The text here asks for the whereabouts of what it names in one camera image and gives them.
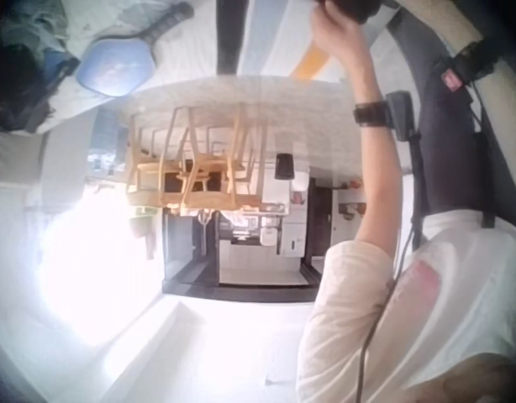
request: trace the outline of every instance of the white shirt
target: white shirt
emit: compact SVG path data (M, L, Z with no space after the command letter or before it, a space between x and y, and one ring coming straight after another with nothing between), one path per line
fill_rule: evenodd
M368 349L365 401L432 379L478 353L516 362L516 231L481 214L427 217ZM335 245L299 350L301 402L355 399L361 345L392 281L392 260L358 241Z

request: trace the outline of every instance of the watch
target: watch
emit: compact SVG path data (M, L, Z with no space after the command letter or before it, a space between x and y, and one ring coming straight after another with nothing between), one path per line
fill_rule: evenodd
M363 128L389 127L390 118L385 101L371 103L357 103L353 111L355 121Z

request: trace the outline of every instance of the red label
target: red label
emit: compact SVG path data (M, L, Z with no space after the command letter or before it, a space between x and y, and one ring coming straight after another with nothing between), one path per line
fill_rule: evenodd
M441 79L452 92L459 90L463 86L463 82L461 82L460 78L452 69L447 69L447 71L441 75Z

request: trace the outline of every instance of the wrist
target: wrist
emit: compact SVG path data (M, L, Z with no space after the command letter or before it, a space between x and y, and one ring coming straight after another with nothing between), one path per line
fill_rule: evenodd
M380 102L383 100L374 70L364 71L360 74L350 74L350 80L356 103Z

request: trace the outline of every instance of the chair leg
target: chair leg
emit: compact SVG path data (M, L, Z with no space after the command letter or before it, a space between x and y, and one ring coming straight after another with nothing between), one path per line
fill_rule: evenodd
M137 184L137 191L140 191L142 188L142 175L140 174L140 170L135 171L136 174L136 184Z
M189 195L192 192L192 188L194 187L195 182L197 181L198 171L200 170L200 164L198 160L195 160L194 165L192 166L191 175L189 176L189 179L187 180L187 185L185 186L185 191L183 193L183 204L186 204Z
M176 115L179 111L179 108L174 109L172 112L172 119L170 126L168 127L168 131L165 137L165 143L163 144L163 150L161 151L161 157L159 160L159 172L157 174L157 197L159 198L160 205L163 205L163 195L165 193L165 158L166 153L168 152L168 144L171 141L172 131L174 130L174 125L176 124Z
M182 179L182 193L187 189L187 178Z
M235 188L233 160L228 160L228 192L232 201L232 207L236 207L237 189Z
M197 140L197 130L194 125L194 111L192 108L187 109L187 113L189 116L189 139L191 140L191 149L192 149L192 158L196 161L198 157L198 140Z
M176 161L179 161L183 158L183 149L185 148L185 143L187 142L187 138L189 137L189 128L185 129L185 132L183 133L183 137L180 140L180 147L177 149L176 153Z
M209 130L211 128L208 127L206 128L206 154L212 154L212 151L211 151L211 144L209 143Z
M249 128L246 127L246 125L243 127L242 129L243 131L243 135L240 137L240 142L241 144L238 144L238 155L237 155L237 161L238 161L238 164L242 164L243 163L243 157L244 157L244 154L245 154L245 146L246 146L246 142L247 142L247 136L249 135Z
M256 195L262 200L264 195L264 182L266 176L266 149L267 149L267 122L261 125L260 164L258 165L258 181L256 182Z

